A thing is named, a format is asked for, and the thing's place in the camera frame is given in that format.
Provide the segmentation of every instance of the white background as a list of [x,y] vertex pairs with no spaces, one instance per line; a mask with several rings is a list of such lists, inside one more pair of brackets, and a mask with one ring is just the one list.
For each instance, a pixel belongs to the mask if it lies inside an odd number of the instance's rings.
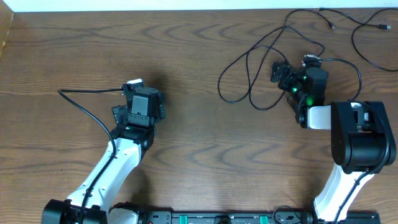
[[4,2],[14,12],[398,7],[398,0],[4,0]]

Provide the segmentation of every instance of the table surface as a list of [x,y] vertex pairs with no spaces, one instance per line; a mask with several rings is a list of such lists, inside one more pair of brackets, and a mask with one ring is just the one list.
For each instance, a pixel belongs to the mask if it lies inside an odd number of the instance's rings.
[[[376,10],[343,11],[365,21]],[[285,100],[272,110],[257,111],[248,99],[230,105],[217,94],[222,70],[281,26],[288,12],[16,14],[0,59],[0,222],[39,222],[46,203],[65,199],[104,153],[105,132],[57,90],[115,88],[139,77],[165,93],[167,119],[157,125],[153,146],[114,203],[185,211],[308,208],[333,167],[330,132],[302,129]],[[358,66],[363,76],[359,100],[383,101],[398,136],[398,73],[378,70],[356,54],[350,41],[356,24],[332,12],[323,14],[335,31],[307,12],[292,15],[289,24],[323,43],[324,58],[343,58]],[[393,29],[358,31],[358,48],[376,63],[396,66],[397,13],[382,13],[374,23]],[[275,47],[296,67],[304,54],[320,50],[288,30]],[[264,51],[251,54],[252,73]],[[269,81],[271,63],[278,60],[271,52],[254,86],[259,106],[280,95]],[[355,94],[358,78],[350,66],[328,62],[323,68],[329,72],[327,102]],[[239,62],[222,79],[221,91],[237,99],[246,83],[244,62]],[[70,96],[110,129],[111,107],[125,104],[119,93]],[[397,191],[398,162],[368,182],[350,209],[377,211],[383,223],[397,223]]]

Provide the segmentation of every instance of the green led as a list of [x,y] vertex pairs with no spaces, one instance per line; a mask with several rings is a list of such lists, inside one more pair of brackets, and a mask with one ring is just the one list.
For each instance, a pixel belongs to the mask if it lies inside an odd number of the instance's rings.
[[307,106],[311,106],[311,105],[313,105],[313,98],[307,97],[307,99],[305,99],[305,102],[307,103]]

